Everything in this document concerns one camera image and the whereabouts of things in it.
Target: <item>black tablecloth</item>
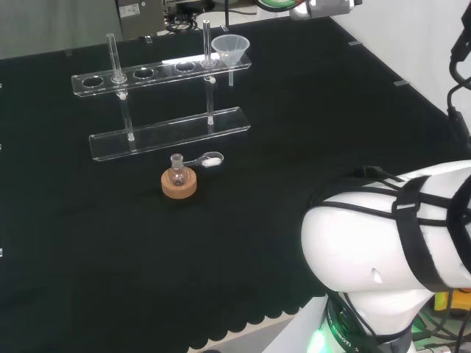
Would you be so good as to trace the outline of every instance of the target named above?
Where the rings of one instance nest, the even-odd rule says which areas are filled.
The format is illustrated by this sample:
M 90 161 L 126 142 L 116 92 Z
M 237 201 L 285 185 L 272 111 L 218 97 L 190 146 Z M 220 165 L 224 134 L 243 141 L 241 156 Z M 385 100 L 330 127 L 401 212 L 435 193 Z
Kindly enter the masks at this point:
M 323 294 L 300 250 L 315 188 L 354 165 L 464 157 L 446 117 L 330 19 L 231 32 L 253 65 L 233 88 L 218 77 L 215 108 L 240 106 L 248 133 L 110 162 L 88 136 L 123 128 L 116 95 L 78 99 L 70 82 L 108 69 L 106 46 L 0 62 L 0 352 L 186 352 L 293 313 Z M 152 63 L 201 53 L 202 33 L 118 49 L 123 66 Z M 204 84 L 131 90 L 130 104 L 135 126 L 202 113 Z M 224 165 L 167 199 L 170 155 L 206 151 Z

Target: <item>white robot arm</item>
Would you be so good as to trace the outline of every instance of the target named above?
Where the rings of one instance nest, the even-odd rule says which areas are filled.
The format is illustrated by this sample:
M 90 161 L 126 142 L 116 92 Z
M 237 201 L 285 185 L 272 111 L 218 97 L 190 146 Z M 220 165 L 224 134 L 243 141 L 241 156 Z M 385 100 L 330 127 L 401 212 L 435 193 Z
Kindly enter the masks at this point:
M 314 202 L 302 249 L 332 290 L 322 325 L 332 352 L 361 344 L 346 328 L 353 315 L 381 351 L 415 352 L 411 322 L 433 292 L 471 286 L 470 198 L 471 161 L 462 161 Z

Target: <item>acrylic test tube rack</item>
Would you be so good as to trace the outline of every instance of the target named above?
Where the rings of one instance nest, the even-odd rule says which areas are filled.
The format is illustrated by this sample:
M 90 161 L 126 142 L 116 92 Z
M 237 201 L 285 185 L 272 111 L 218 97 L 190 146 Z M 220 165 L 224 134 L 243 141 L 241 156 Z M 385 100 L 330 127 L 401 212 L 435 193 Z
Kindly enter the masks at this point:
M 250 128 L 239 107 L 213 111 L 213 84 L 216 83 L 214 75 L 242 70 L 252 63 L 245 54 L 238 62 L 231 64 L 220 60 L 218 53 L 211 54 L 209 21 L 203 21 L 203 55 L 164 60 L 149 65 L 121 68 L 114 35 L 109 34 L 107 37 L 113 70 L 72 76 L 72 88 L 76 95 L 86 97 L 114 92 L 121 105 L 124 129 L 89 137 L 94 160 L 111 160 L 243 132 Z M 132 126 L 128 90 L 197 77 L 203 77 L 205 81 L 206 113 L 146 126 Z

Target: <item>white powder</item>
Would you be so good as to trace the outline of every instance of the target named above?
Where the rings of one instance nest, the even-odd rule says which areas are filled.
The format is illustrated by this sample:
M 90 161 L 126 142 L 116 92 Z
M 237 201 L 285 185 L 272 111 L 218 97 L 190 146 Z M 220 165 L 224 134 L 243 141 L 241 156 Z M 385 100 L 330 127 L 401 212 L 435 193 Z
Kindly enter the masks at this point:
M 202 164 L 204 167 L 214 167 L 215 165 L 220 165 L 222 162 L 221 158 L 208 158 L 207 160 L 203 160 Z

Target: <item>funnel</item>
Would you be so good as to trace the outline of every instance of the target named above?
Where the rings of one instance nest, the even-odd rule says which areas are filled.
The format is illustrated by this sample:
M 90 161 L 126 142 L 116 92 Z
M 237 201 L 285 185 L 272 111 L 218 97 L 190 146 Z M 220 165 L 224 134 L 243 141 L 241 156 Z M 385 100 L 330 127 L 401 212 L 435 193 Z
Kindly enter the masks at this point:
M 234 66 L 249 48 L 250 42 L 241 35 L 220 35 L 211 42 L 212 47 L 219 54 L 227 67 Z M 234 85 L 234 72 L 229 72 L 229 86 Z

